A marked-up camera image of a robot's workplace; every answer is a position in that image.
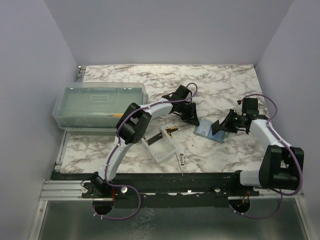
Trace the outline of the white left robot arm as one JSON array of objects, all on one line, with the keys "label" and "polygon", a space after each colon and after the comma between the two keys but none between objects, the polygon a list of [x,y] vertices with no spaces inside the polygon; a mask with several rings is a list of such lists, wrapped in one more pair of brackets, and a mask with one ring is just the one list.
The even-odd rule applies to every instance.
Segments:
[{"label": "white left robot arm", "polygon": [[145,105],[131,103],[116,125],[116,135],[105,164],[94,172],[90,182],[93,191],[101,198],[110,194],[111,181],[116,177],[120,163],[129,149],[146,133],[150,121],[169,114],[178,115],[182,121],[198,126],[196,103],[192,98],[198,94],[197,84],[180,85],[175,92]]}]

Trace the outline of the green leather card holder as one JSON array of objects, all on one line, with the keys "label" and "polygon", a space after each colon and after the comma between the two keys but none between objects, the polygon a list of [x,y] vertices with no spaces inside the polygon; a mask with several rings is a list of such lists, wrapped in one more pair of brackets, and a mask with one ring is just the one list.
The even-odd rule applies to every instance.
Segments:
[{"label": "green leather card holder", "polygon": [[196,136],[205,138],[207,140],[211,140],[218,143],[223,143],[226,138],[229,137],[229,134],[224,131],[219,131],[216,134],[212,133],[212,124],[213,122],[207,119],[200,119],[199,126],[194,128],[193,133]]}]

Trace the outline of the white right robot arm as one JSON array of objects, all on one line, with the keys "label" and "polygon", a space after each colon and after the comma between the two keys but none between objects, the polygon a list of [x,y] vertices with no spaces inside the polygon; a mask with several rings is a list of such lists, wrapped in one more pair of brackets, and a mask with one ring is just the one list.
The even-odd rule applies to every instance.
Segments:
[{"label": "white right robot arm", "polygon": [[230,183],[230,191],[241,196],[250,187],[274,190],[290,190],[297,194],[303,184],[304,151],[285,141],[274,129],[272,118],[260,114],[258,99],[244,97],[237,101],[240,110],[230,109],[222,123],[217,123],[217,130],[227,133],[243,131],[252,134],[264,149],[264,156],[259,169],[240,170],[238,179]]}]

